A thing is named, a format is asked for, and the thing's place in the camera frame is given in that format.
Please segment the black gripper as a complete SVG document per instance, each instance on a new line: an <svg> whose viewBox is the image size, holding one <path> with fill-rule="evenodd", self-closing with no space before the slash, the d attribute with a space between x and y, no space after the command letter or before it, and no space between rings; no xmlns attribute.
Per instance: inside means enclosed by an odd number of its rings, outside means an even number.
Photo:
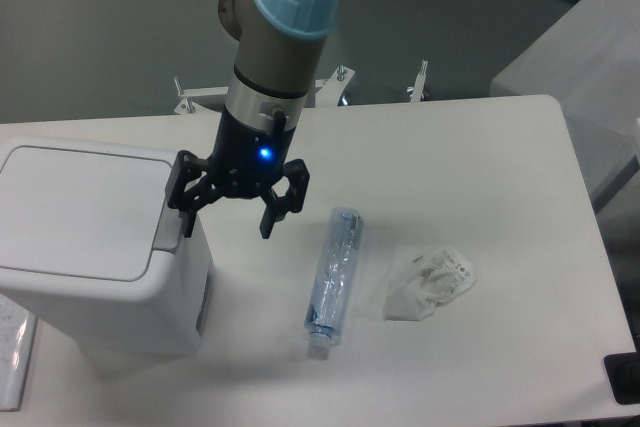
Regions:
<svg viewBox="0 0 640 427"><path fill-rule="evenodd" d="M225 108L214 148L208 159L180 150L167 181L167 207L179 211L181 232L190 238L197 213L222 196L232 199L260 197L265 210L259 225L263 239L288 213L302 211L310 173L302 159L287 161L293 129L286 128L286 116L277 108L265 130L248 126ZM274 186L286 179L283 196Z"/></svg>

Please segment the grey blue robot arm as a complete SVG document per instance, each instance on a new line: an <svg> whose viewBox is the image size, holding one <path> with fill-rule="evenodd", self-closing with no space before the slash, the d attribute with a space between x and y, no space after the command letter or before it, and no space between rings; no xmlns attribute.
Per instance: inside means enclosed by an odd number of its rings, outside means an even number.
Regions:
<svg viewBox="0 0 640 427"><path fill-rule="evenodd" d="M263 237L303 208L310 174L288 150L340 2L219 0L219 20L238 50L213 151L180 151L165 188L185 237L198 212L221 198L262 199Z"/></svg>

